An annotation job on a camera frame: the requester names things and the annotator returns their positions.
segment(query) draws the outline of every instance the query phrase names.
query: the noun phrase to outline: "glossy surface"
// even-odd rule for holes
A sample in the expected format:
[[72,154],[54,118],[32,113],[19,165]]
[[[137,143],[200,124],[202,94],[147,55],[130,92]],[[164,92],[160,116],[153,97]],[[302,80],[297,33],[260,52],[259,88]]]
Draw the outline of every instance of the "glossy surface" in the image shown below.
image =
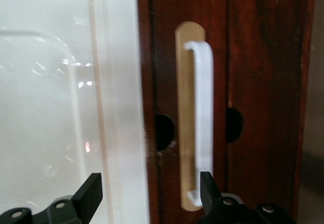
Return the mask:
[[0,0],[0,211],[101,172],[91,223],[147,223],[134,2]]
[[91,0],[1,6],[1,211],[23,200],[39,212],[73,194],[87,168],[103,170]]

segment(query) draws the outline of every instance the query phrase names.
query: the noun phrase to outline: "screw head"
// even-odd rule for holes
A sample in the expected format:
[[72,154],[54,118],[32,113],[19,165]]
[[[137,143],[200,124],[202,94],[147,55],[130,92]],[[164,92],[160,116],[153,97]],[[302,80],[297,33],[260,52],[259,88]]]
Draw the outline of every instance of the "screw head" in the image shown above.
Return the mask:
[[274,212],[274,209],[270,205],[262,206],[262,210],[270,214]]
[[225,199],[223,199],[223,203],[224,203],[225,205],[233,205],[233,204],[234,204],[233,200],[230,199],[230,198],[225,198]]
[[23,211],[22,210],[18,210],[14,213],[11,214],[11,217],[12,218],[17,218],[17,217],[20,217],[21,215],[23,214]]
[[55,208],[59,209],[59,208],[62,208],[65,206],[65,203],[64,202],[60,202],[58,204],[55,205]]

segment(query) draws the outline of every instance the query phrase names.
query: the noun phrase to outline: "wood surface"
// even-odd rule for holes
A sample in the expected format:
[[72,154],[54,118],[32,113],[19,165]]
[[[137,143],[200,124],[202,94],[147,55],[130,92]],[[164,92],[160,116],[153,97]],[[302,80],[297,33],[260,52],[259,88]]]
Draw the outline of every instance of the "wood surface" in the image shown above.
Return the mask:
[[[175,30],[200,24],[214,53],[214,177],[254,208],[296,217],[313,0],[138,0],[143,106],[152,224],[195,223],[181,207]],[[227,145],[226,107],[241,112],[242,136]],[[176,136],[156,151],[154,114]]]
[[[145,13],[145,7],[141,7],[143,2],[140,1],[140,22],[141,16]],[[152,95],[151,82],[155,85],[154,93],[154,113],[167,115],[172,119],[176,127],[176,136],[171,145],[164,151],[154,151],[154,138],[147,137],[148,144],[148,169],[149,169],[149,188],[155,188],[155,173],[159,177],[159,219],[154,217],[154,223],[196,223],[204,214],[200,211],[185,211],[181,207],[180,193],[180,159],[179,159],[179,142],[178,142],[178,110],[177,110],[177,78],[176,78],[176,45],[175,30],[184,21],[192,21],[201,25],[205,30],[210,32],[206,34],[206,41],[211,45],[215,59],[215,87],[214,95],[217,98],[214,102],[214,174],[217,184],[221,190],[225,190],[226,174],[226,142],[225,142],[225,114],[226,114],[226,81],[227,81],[227,42],[226,42],[226,0],[151,0],[150,22],[151,34],[149,37],[143,30],[146,28],[140,24],[141,43],[148,44],[148,38],[152,39],[154,44],[152,48],[153,60],[149,65],[148,57],[142,59],[142,83],[143,99],[145,109],[145,128],[151,133],[152,118],[151,100]],[[151,166],[154,157],[156,158],[157,169]],[[155,203],[155,190],[153,197],[150,197],[154,210],[151,213],[157,216]]]
[[155,132],[155,82],[150,0],[138,1],[139,38],[142,73],[143,113],[146,140],[146,164],[150,223],[161,224],[159,174]]
[[229,0],[228,190],[296,216],[313,0]]

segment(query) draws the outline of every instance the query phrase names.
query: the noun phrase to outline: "clamp jaw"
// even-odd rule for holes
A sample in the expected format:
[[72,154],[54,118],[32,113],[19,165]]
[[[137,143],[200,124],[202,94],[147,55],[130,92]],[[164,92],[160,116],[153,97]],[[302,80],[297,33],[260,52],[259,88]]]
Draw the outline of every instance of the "clamp jaw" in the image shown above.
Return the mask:
[[88,224],[101,200],[101,174],[92,173],[71,199],[55,201],[36,215],[29,208],[8,210],[0,224]]
[[223,197],[210,172],[200,173],[200,196],[205,217],[197,224],[296,224],[274,204],[259,204],[251,210],[231,197]]

